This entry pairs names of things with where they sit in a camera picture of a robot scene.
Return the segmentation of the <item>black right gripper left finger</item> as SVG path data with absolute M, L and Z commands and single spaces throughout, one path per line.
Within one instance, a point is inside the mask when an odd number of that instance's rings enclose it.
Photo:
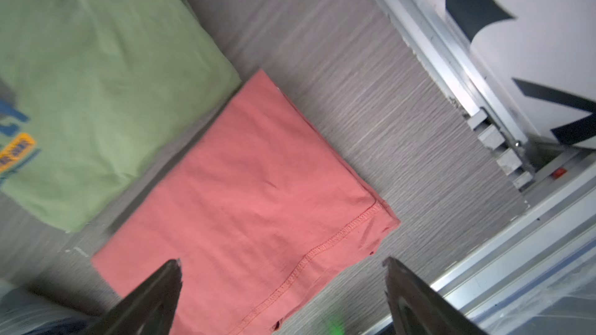
M 84 334 L 168 334 L 183 286 L 182 267 L 169 260 Z

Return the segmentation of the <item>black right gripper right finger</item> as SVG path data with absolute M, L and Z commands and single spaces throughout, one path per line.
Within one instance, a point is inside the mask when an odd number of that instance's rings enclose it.
M 485 335 L 401 261 L 388 257 L 386 297 L 397 334 Z

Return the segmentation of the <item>red t-shirt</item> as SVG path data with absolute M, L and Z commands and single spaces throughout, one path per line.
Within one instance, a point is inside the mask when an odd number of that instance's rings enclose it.
M 92 263 L 125 296 L 178 259 L 172 333 L 270 334 L 399 223 L 258 71 Z

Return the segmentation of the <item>green printed t-shirt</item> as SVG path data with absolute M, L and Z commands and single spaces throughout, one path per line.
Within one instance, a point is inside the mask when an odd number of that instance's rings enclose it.
M 1 0 L 1 190 L 80 231 L 239 84 L 186 0 Z

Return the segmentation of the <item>clear plastic vacuum bag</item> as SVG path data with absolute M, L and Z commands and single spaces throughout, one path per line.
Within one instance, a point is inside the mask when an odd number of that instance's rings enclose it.
M 1 280 L 1 334 L 78 334 L 94 319 Z

